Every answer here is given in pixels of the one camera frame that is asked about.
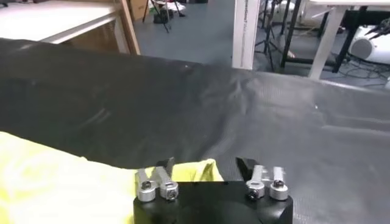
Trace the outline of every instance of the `bolt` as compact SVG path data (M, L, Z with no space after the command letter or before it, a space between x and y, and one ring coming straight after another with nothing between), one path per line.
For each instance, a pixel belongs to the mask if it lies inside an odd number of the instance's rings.
M285 184L281 180L275 180L274 181L274 187L283 187Z
M173 201L176 199L176 191L168 191L166 193L166 199L169 201Z
M251 190L251 191L248 193L248 197L249 197L249 199L251 199L252 201L255 201L255 200L257 200L257 198L258 198L258 192L255 191L255 190Z
M151 187L152 187L152 183L150 181L142 182L142 185L141 185L142 190L150 189Z

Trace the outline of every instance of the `floor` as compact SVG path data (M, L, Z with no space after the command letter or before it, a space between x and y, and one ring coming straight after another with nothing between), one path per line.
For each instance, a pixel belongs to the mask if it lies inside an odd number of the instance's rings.
M179 18L175 14L169 22L166 33L162 24L154 24L152 15L145 22L135 22L135 32L141 54L174 60L231 66L235 0L209 0L208 4L187 4L184 14ZM307 18L321 8L310 7ZM274 27L279 34L280 27ZM314 58L319 39L315 33L295 32L290 50L303 58ZM257 39L264 39L264 30L258 29ZM332 52L339 52L346 33L337 36ZM278 66L280 54L273 53ZM262 54L255 54L253 70L271 71L269 60ZM287 63L284 69L276 68L277 73L305 76L309 66ZM325 69L321 79L353 86L382 89L390 76L390 69L366 65L352 60L345 63L340 72L331 73Z

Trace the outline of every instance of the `black cloth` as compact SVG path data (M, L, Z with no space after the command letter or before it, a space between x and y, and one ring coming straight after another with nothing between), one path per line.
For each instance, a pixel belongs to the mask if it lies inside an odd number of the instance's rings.
M294 223L389 223L390 95L286 75L0 41L0 130L123 168L282 166Z

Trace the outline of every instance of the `yellow fabric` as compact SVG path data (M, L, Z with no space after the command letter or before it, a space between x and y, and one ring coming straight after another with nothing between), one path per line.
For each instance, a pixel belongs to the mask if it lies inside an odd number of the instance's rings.
M133 223L135 172L0 132L0 223ZM175 165L172 179L222 181L213 159Z

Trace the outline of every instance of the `tripod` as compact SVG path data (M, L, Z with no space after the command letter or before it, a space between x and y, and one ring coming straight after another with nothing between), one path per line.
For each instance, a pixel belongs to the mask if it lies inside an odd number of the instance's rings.
M148 5L147 5L147 3L148 3L149 1L152 2L152 5L153 5L154 10L156 10L157 16L160 17L161 21L163 21L163 17L162 17L162 15L161 15L160 11L157 10L156 5L155 5L155 2L154 2L153 0L146 0L146 6L145 6L145 11L144 11L144 17L142 18L142 23L145 22L146 10L149 8ZM182 13L180 12L179 7L177 6L176 0L174 0L174 2L175 2L176 9L177 9L177 13L179 14L179 17L185 17L185 15L182 14ZM166 27L165 23L163 23L163 25L164 25L164 28L165 28L166 32L169 33L169 30L168 30L168 28Z
M255 44L255 47L264 44L264 50L263 51L255 51L255 53L261 53L264 54L265 56L269 56L269 61L271 62L271 69L272 71L275 71L274 69L274 62L272 59L272 54L271 54L271 46L274 47L277 51L282 53L282 51L270 40L270 36L272 34L273 39L275 39L275 34L274 31L272 30L272 20L274 19L274 12L275 12L275 6L276 4L280 4L281 0L273 0L271 4L271 13L268 17L267 21L267 27L266 27L266 38L265 40L258 42ZM266 11L264 11L264 20L263 23L265 22L265 17L266 17Z

